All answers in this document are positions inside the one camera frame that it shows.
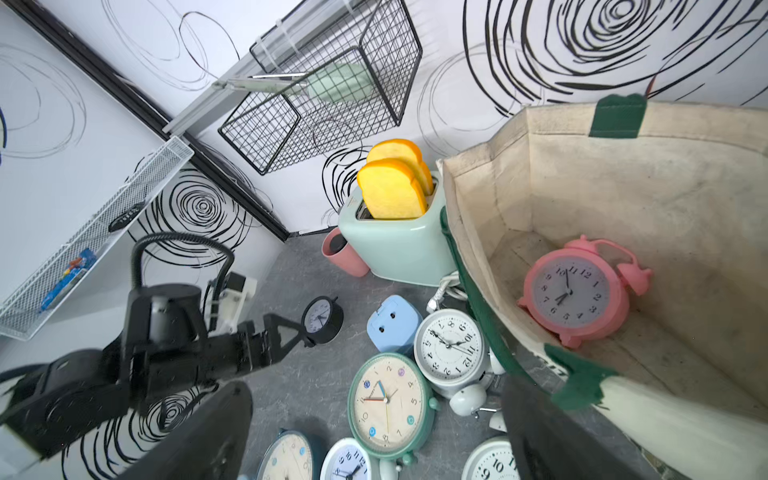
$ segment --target teal alarm clock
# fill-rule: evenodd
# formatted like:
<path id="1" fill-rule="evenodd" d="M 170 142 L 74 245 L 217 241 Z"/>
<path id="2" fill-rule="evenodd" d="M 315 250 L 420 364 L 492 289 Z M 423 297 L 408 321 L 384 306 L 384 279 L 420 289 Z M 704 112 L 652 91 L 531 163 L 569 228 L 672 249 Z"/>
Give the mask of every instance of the teal alarm clock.
<path id="1" fill-rule="evenodd" d="M 355 439 L 370 455 L 411 465 L 439 408 L 414 362 L 399 353 L 380 353 L 355 375 L 347 417 Z"/>
<path id="2" fill-rule="evenodd" d="M 319 480 L 325 452 L 320 442 L 296 430 L 280 429 L 259 466 L 257 480 Z"/>

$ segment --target mint green toaster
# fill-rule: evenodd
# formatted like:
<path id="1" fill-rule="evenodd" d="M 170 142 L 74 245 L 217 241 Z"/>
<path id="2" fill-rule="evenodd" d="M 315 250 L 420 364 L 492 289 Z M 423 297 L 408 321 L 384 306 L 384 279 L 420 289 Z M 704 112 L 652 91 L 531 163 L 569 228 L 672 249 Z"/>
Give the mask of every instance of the mint green toaster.
<path id="1" fill-rule="evenodd" d="M 339 214 L 339 229 L 374 275 L 397 282 L 440 286 L 456 264 L 440 229 L 445 206 L 439 174 L 432 172 L 435 193 L 427 212 L 413 220 L 376 220 L 356 187 Z"/>

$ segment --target gray countertop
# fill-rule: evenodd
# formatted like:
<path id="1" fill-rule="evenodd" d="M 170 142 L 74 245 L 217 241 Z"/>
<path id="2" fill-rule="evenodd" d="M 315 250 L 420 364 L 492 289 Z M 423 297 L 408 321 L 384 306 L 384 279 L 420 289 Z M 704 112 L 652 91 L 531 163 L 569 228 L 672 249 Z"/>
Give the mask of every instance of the gray countertop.
<path id="1" fill-rule="evenodd" d="M 323 257 L 323 238 L 318 234 L 288 239 L 259 286 L 248 316 L 256 322 L 257 331 L 264 313 L 299 322 L 307 304 L 321 295 L 338 296 L 336 302 L 344 310 L 343 327 L 332 342 L 311 349 L 299 345 L 282 362 L 243 378 L 253 393 L 253 418 L 241 467 L 249 478 L 256 477 L 262 456 L 280 428 L 315 435 L 326 447 L 351 437 L 346 415 L 349 385 L 360 366 L 378 353 L 366 333 L 368 318 L 390 295 L 402 296 L 426 316 L 426 303 L 435 293 L 431 287 L 382 280 L 371 273 L 363 278 L 349 276 Z M 286 331 L 283 341 L 289 338 Z M 562 385 L 525 349 L 517 348 L 515 355 L 542 388 L 552 391 Z M 494 394 L 503 380 L 504 376 L 499 377 L 489 390 L 489 403 L 498 404 Z M 459 417 L 447 400 L 441 403 L 429 440 L 415 453 L 418 462 L 403 470 L 402 480 L 460 478 L 469 453 L 485 440 L 503 435 L 488 426 L 487 415 L 479 420 Z M 634 444 L 598 412 L 585 409 L 569 415 L 643 478 L 658 478 Z"/>

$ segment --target white wire basket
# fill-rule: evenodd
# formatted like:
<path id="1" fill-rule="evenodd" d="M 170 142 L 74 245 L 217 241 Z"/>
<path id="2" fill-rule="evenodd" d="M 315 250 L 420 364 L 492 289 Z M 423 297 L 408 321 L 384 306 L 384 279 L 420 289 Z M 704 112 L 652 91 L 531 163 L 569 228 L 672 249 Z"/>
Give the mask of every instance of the white wire basket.
<path id="1" fill-rule="evenodd" d="M 154 152 L 67 243 L 61 245 L 58 251 L 0 304 L 0 335 L 20 340 L 32 338 L 130 227 L 128 224 L 118 231 L 110 232 L 109 224 L 112 220 L 136 204 L 144 203 L 146 208 L 193 154 L 192 149 L 178 137 L 172 137 Z M 79 281 L 67 293 L 59 295 L 56 303 L 46 310 L 41 310 L 43 299 L 61 280 L 69 262 L 79 257 L 80 252 L 86 248 L 96 253 L 96 263 L 81 275 Z"/>

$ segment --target alarm clock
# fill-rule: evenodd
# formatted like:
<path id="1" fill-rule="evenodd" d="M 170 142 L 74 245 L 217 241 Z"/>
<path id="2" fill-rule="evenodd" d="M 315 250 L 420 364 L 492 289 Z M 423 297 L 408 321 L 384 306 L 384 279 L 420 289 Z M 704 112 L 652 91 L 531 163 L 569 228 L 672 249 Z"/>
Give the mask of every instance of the alarm clock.
<path id="1" fill-rule="evenodd" d="M 355 375 L 347 418 L 355 440 L 371 456 L 400 458 L 411 465 L 413 451 L 426 442 L 439 409 L 419 367 L 399 353 L 380 353 Z"/>
<path id="2" fill-rule="evenodd" d="M 344 323 L 344 311 L 336 304 L 336 299 L 318 296 L 304 309 L 301 323 L 306 336 L 315 344 L 328 343 L 339 334 Z"/>
<path id="3" fill-rule="evenodd" d="M 626 253 L 632 263 L 619 263 L 614 270 L 600 256 L 598 245 Z M 563 345 L 577 348 L 582 340 L 600 339 L 618 330 L 629 311 L 626 287 L 643 295 L 652 275 L 652 270 L 640 268 L 627 248 L 582 235 L 536 261 L 525 276 L 518 305 L 545 329 L 559 334 Z"/>
<path id="4" fill-rule="evenodd" d="M 462 480 L 520 480 L 509 440 L 496 437 L 481 443 L 464 464 Z"/>
<path id="5" fill-rule="evenodd" d="M 306 435 L 296 430 L 280 430 L 259 466 L 257 480 L 319 480 L 323 453 Z"/>
<path id="6" fill-rule="evenodd" d="M 424 377 L 447 399 L 481 377 L 485 388 L 491 384 L 488 344 L 466 313 L 443 309 L 426 317 L 416 332 L 413 349 Z"/>
<path id="7" fill-rule="evenodd" d="M 341 439 L 328 451 L 320 480 L 381 480 L 379 459 L 355 439 Z"/>
<path id="8" fill-rule="evenodd" d="M 409 355 L 422 314 L 400 295 L 387 297 L 368 319 L 368 337 L 380 352 Z"/>

